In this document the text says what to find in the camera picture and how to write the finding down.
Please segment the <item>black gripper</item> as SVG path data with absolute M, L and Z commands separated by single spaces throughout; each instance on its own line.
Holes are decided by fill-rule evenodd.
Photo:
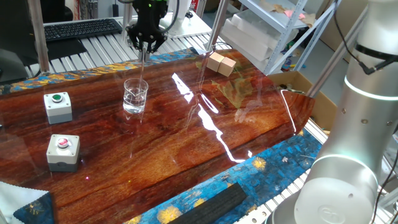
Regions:
M 139 52 L 143 51 L 144 42 L 147 42 L 144 60 L 148 61 L 150 54 L 153 54 L 167 40 L 167 35 L 160 31 L 145 34 L 142 41 L 140 28 L 159 30 L 159 22 L 165 17 L 168 9 L 166 0 L 135 0 L 133 8 L 137 12 L 137 25 L 126 26 L 125 31 L 132 43 L 132 46 Z

